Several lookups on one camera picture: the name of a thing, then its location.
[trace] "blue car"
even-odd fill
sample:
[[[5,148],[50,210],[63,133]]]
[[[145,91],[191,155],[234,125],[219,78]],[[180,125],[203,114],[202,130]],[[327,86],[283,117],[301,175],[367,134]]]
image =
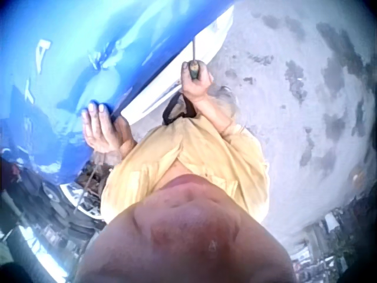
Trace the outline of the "blue car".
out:
[[[198,60],[216,55],[233,1],[12,1],[1,19],[3,158],[39,179],[55,206],[62,195],[101,219],[106,174],[80,198],[92,170],[81,110],[98,101],[114,118],[141,120],[180,89],[194,37]]]

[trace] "concrete ground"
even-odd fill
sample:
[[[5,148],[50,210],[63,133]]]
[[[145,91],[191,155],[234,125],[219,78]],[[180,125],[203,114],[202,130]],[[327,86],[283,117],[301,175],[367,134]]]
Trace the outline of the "concrete ground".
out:
[[[353,0],[240,1],[209,65],[262,143],[271,178],[263,225],[287,249],[375,179],[375,29]],[[137,139],[161,124],[164,107],[132,126]]]

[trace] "wheel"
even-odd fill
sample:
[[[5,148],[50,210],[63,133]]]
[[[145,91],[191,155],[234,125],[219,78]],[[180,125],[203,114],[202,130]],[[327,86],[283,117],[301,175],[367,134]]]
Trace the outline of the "wheel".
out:
[[[57,214],[54,214],[53,216],[51,216],[49,219],[48,219],[48,222],[49,224],[51,224],[51,228],[55,231],[55,232],[61,232],[62,230],[64,230],[66,228],[66,226],[64,226],[57,218],[56,218]]]
[[[85,227],[82,227],[82,226],[78,226],[74,223],[71,223],[70,224],[70,227],[76,231],[80,231],[82,233],[86,233],[86,234],[90,234],[90,235],[93,235],[95,230],[94,229],[91,229],[91,228],[85,228]]]
[[[47,182],[43,182],[42,183],[42,190],[43,190],[43,192],[41,192],[41,194],[45,193],[46,196],[50,200],[52,200],[53,202],[60,202],[61,193],[56,186],[54,186],[50,183],[47,183]]]
[[[52,208],[55,209],[55,211],[63,218],[67,218],[68,217],[68,212],[57,202],[53,202],[51,201],[50,205],[52,206]]]

